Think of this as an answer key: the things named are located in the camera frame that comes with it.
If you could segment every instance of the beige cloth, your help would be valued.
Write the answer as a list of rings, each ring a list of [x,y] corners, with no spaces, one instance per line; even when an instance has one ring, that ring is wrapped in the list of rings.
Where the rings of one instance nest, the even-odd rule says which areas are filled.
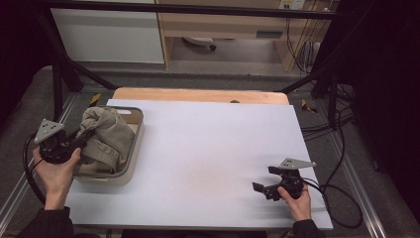
[[[108,165],[112,172],[126,163],[130,154],[135,133],[112,107],[90,107],[80,123],[78,137],[85,130],[95,130],[95,135],[83,148],[81,161],[92,164],[97,161]]]

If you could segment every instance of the floor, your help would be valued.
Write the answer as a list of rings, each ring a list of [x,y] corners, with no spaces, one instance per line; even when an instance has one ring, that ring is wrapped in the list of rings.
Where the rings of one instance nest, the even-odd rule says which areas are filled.
[[[172,63],[170,68],[164,69],[159,66],[146,65],[117,65],[105,72],[104,68],[96,68],[104,78],[116,84],[124,86],[153,86],[153,87],[184,87],[184,88],[211,88],[211,89],[236,89],[236,90],[279,90],[284,86],[299,80],[304,76],[297,68],[292,72],[285,73],[281,67],[281,61],[275,53],[274,45],[270,41],[249,40],[215,40],[216,51],[208,48],[194,46],[183,39],[175,41]],[[122,67],[131,67],[121,71]],[[79,103],[88,104],[92,94],[97,89],[94,82],[83,78],[85,91],[79,95]],[[0,131],[0,153],[4,157],[4,165],[11,171],[21,169],[20,154],[28,128],[38,128],[42,117],[52,116],[51,74],[46,70],[40,71],[35,82],[43,86],[32,85],[23,98],[19,110],[11,115],[10,120]],[[295,106],[296,115],[302,128],[309,128],[325,123],[325,115],[322,113],[326,102],[324,99],[312,99],[310,90],[312,83],[308,83],[288,95],[290,103]],[[112,93],[105,92],[102,102]],[[302,110],[302,99],[312,110]],[[347,102],[339,103],[343,108]],[[355,194],[354,183],[361,183],[367,193],[374,215],[383,230],[382,234],[373,234],[372,226],[368,219],[357,229],[343,228],[334,223],[333,231],[326,231],[329,237],[420,237],[418,223],[413,220],[412,214],[400,198],[389,177],[377,173],[373,169],[373,160],[364,145],[364,139],[358,132],[356,124],[347,124],[343,127],[346,138],[346,164],[340,169],[334,178],[334,184],[344,190]],[[340,139],[337,132],[332,132],[315,138],[318,134],[305,134],[307,148],[311,159],[317,162],[315,173],[319,181],[325,181],[328,174],[333,170],[340,157]],[[349,165],[355,169],[349,171]],[[359,181],[354,181],[352,173],[358,176]],[[0,203],[4,204],[19,180],[22,173],[2,171]],[[355,223],[358,215],[354,206],[341,194],[331,190],[329,196],[334,216],[344,223]],[[8,221],[7,233],[13,234],[22,229],[31,216],[39,208],[35,203],[36,198],[29,191],[23,197],[23,201],[16,211],[12,220]],[[85,228],[77,227],[76,231],[84,231]],[[104,229],[88,229],[100,234],[105,234]],[[114,230],[113,237],[119,237],[121,230]],[[269,237],[279,237],[281,233],[272,233]]]

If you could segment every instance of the white tabletop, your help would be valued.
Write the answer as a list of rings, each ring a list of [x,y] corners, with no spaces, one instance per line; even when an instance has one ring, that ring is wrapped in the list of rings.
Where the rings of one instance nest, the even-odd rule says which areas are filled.
[[[145,134],[135,172],[121,186],[71,186],[74,224],[122,228],[264,229],[291,227],[284,201],[266,200],[253,181],[285,158],[310,161],[292,106],[109,100],[142,109]],[[312,168],[303,177],[316,180]],[[310,189],[313,219],[332,229],[321,195]]]

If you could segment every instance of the beige tray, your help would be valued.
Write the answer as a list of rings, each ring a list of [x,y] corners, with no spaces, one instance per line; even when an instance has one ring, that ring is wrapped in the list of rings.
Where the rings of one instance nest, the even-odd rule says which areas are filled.
[[[113,174],[111,174],[110,170],[103,166],[101,163],[95,162],[91,165],[77,166],[73,174],[75,179],[80,182],[123,185],[129,182],[133,176],[140,145],[145,133],[145,125],[143,123],[144,115],[142,110],[135,107],[110,107],[118,110],[118,113],[136,134],[130,149],[127,163],[120,166]]]

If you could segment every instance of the hand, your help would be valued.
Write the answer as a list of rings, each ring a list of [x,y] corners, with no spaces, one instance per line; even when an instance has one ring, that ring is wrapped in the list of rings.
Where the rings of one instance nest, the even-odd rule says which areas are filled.
[[[282,186],[277,190],[281,197],[287,202],[294,221],[312,219],[311,197],[309,196],[308,185],[306,183],[303,184],[302,194],[297,199],[293,199]]]
[[[74,150],[71,158],[63,164],[50,164],[42,161],[40,148],[33,150],[35,163],[40,162],[35,171],[43,181],[47,191],[45,210],[64,209],[65,199],[70,189],[73,169],[80,160],[80,148]]]

